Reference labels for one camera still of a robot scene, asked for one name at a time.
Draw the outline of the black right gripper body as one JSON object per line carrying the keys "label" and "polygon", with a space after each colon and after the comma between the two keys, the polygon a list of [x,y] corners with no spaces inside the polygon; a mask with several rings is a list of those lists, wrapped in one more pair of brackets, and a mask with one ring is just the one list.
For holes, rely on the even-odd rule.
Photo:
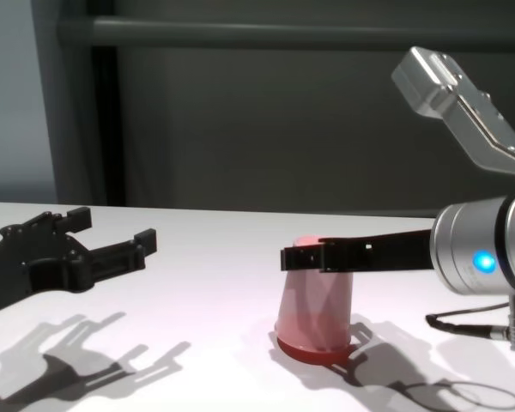
{"label": "black right gripper body", "polygon": [[431,230],[365,237],[320,238],[320,269],[326,272],[430,270]]}

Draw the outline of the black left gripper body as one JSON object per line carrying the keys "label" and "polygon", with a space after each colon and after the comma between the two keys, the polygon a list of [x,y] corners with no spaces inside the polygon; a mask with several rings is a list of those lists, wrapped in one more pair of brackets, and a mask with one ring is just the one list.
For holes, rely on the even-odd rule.
{"label": "black left gripper body", "polygon": [[0,229],[0,311],[42,292],[81,293],[94,286],[89,250],[71,233],[55,234],[54,215]]}

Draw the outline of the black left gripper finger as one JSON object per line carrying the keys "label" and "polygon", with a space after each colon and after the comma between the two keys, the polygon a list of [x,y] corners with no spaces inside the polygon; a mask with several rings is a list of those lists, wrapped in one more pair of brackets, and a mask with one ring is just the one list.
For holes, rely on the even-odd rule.
{"label": "black left gripper finger", "polygon": [[91,210],[89,207],[79,207],[66,212],[65,215],[55,214],[53,217],[53,232],[55,234],[79,233],[91,228]]}
{"label": "black left gripper finger", "polygon": [[103,282],[146,268],[145,259],[157,252],[154,229],[137,233],[132,239],[91,250],[91,274],[94,282]]}

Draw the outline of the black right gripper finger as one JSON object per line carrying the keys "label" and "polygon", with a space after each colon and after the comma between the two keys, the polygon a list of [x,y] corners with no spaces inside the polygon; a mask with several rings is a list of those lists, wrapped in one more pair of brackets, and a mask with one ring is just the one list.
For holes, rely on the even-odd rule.
{"label": "black right gripper finger", "polygon": [[326,271],[324,265],[324,244],[285,247],[280,251],[281,270]]}

